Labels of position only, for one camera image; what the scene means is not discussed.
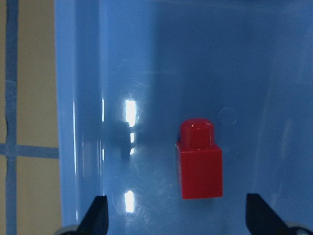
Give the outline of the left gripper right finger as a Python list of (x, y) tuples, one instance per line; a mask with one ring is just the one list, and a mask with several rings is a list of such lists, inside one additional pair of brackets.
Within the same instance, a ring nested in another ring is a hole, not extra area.
[(287, 235), (288, 226), (256, 193), (246, 195), (246, 227), (251, 235)]

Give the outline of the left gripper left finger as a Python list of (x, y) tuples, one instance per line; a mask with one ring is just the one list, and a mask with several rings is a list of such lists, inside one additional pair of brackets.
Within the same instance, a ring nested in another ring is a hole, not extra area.
[(79, 235), (106, 235), (109, 228), (107, 196), (96, 196), (80, 223)]

